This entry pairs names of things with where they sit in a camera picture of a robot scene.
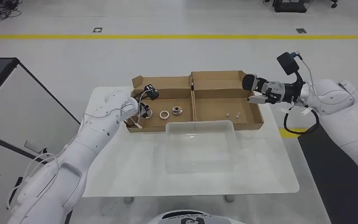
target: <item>transparent container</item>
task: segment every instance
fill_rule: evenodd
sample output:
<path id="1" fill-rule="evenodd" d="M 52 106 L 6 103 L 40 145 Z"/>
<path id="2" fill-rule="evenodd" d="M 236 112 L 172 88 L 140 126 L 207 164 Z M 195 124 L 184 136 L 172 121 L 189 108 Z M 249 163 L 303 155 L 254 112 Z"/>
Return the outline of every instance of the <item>transparent container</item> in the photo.
<path id="1" fill-rule="evenodd" d="M 169 122 L 166 125 L 168 173 L 230 172 L 237 148 L 233 123 Z"/>

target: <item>black cable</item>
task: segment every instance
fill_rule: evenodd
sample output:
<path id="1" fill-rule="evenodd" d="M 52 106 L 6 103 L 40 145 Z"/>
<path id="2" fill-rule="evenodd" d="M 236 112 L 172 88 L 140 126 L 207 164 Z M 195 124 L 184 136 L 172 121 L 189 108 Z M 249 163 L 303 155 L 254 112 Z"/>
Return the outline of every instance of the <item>black cable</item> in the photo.
<path id="1" fill-rule="evenodd" d="M 21 15 L 22 12 L 16 8 L 21 3 L 22 3 L 22 1 L 19 2 L 19 0 L 3 1 L 2 4 L 0 5 L 0 20 L 4 20 L 6 18 L 14 18 L 14 17 Z M 17 12 L 18 14 L 11 16 L 12 12 Z"/>
<path id="2" fill-rule="evenodd" d="M 313 113 L 314 117 L 315 117 L 315 125 L 312 126 L 312 128 L 310 130 L 307 130 L 305 132 L 295 132 L 293 130 L 290 130 L 288 127 L 287 127 L 287 118 L 289 117 L 289 114 L 286 113 L 285 115 L 285 119 L 284 119 L 284 128 L 286 131 L 288 131 L 289 133 L 292 133 L 292 134 L 308 134 L 308 133 L 312 133 L 314 132 L 317 128 L 318 128 L 318 125 L 319 125 L 319 117 L 317 115 L 317 113 L 312 109 L 311 112 Z"/>

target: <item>black stand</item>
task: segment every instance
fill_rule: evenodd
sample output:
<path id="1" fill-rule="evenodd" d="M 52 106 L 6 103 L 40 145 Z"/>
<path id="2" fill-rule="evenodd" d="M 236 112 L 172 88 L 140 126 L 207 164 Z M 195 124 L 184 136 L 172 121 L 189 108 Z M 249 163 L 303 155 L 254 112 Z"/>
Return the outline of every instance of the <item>black stand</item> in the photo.
<path id="1" fill-rule="evenodd" d="M 304 6 L 304 0 L 299 2 L 283 2 L 282 0 L 276 0 L 276 3 L 273 5 L 275 12 L 298 12 L 305 13 L 307 12 L 306 7 Z"/>

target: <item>metal ring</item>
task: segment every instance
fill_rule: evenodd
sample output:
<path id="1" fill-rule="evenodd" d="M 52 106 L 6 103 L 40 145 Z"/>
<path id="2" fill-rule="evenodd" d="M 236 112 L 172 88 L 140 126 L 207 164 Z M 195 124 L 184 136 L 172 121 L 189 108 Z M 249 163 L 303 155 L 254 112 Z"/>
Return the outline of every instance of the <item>metal ring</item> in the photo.
<path id="1" fill-rule="evenodd" d="M 164 111 L 162 111 L 162 112 L 159 114 L 159 116 L 160 116 L 162 119 L 165 120 L 165 119 L 169 118 L 169 112 L 166 111 L 166 110 L 164 110 Z"/>

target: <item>cardboard box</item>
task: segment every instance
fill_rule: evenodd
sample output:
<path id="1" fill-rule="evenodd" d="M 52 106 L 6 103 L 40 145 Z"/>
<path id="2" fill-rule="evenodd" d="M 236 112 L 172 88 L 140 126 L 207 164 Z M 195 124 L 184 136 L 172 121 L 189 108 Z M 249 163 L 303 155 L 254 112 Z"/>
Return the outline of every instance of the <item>cardboard box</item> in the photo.
<path id="1" fill-rule="evenodd" d="M 260 108 L 247 102 L 253 92 L 242 88 L 244 76 L 242 71 L 219 71 L 192 72 L 186 77 L 135 77 L 131 96 L 152 84 L 158 90 L 159 98 L 143 100 L 153 110 L 153 115 L 150 119 L 140 118 L 142 129 L 131 119 L 127 120 L 127 128 L 130 132 L 165 132 L 168 122 L 231 120 L 235 130 L 260 129 L 263 125 Z M 180 116 L 171 113 L 174 106 L 183 108 Z M 163 110 L 170 113 L 166 120 L 159 117 Z"/>
<path id="2" fill-rule="evenodd" d="M 159 97 L 155 100 L 145 99 L 142 102 L 149 105 L 153 111 L 150 119 L 140 118 L 139 124 L 143 127 L 139 129 L 131 119 L 128 119 L 127 128 L 130 132 L 165 132 L 168 122 L 193 122 L 194 103 L 193 92 L 191 91 L 191 76 L 182 77 L 142 77 L 137 76 L 132 79 L 134 96 L 143 91 L 144 86 L 152 84 L 159 92 Z M 172 114 L 172 108 L 180 106 L 183 113 L 179 116 Z M 163 120 L 159 113 L 163 110 L 169 112 L 169 118 Z"/>
<path id="3" fill-rule="evenodd" d="M 260 108 L 247 102 L 253 92 L 242 88 L 245 75 L 242 71 L 192 72 L 195 120 L 231 120 L 235 130 L 260 129 Z"/>

